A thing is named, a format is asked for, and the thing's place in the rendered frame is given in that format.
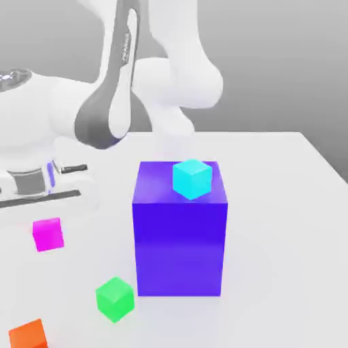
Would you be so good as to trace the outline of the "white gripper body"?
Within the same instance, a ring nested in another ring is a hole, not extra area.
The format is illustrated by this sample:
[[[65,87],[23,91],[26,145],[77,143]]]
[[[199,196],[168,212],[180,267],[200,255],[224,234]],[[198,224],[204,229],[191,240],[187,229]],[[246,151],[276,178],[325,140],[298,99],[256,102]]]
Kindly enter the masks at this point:
[[[42,196],[0,200],[0,218],[49,218],[94,208],[97,186],[89,177],[63,177],[56,187]]]

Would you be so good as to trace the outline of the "small magenta cube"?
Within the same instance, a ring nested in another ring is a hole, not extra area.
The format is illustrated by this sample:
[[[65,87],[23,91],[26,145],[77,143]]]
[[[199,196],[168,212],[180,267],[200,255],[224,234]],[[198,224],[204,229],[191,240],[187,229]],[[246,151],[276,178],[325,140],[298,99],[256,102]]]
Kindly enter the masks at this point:
[[[33,222],[33,238],[38,252],[64,247],[60,218]]]

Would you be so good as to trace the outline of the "small green cube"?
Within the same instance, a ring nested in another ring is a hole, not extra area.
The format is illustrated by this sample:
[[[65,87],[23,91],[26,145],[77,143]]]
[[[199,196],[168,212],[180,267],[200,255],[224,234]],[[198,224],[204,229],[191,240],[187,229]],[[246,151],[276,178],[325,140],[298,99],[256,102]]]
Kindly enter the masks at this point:
[[[107,319],[116,323],[135,308],[133,288],[114,277],[95,290],[97,308]]]

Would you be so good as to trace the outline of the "small orange cube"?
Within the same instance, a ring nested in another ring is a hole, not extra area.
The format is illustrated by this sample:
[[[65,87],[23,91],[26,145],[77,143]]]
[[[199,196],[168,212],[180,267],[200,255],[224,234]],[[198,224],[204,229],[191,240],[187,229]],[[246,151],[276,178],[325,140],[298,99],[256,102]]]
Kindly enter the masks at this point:
[[[9,331],[11,348],[48,348],[41,319],[36,319]]]

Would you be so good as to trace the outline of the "small cyan cube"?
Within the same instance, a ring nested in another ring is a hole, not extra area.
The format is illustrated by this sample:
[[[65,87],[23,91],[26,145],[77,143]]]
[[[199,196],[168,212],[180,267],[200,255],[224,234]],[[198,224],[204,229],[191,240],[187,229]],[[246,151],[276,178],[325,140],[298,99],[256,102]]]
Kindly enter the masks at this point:
[[[199,160],[190,159],[173,165],[173,190],[188,200],[211,191],[213,168]]]

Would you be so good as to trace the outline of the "large blue box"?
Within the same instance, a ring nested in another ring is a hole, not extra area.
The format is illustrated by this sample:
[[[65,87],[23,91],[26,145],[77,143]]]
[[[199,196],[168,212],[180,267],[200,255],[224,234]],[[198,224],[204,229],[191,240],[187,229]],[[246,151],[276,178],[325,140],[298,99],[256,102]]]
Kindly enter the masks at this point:
[[[175,192],[173,162],[142,161],[133,195],[139,296],[219,296],[228,199],[218,163],[211,191],[195,200]]]

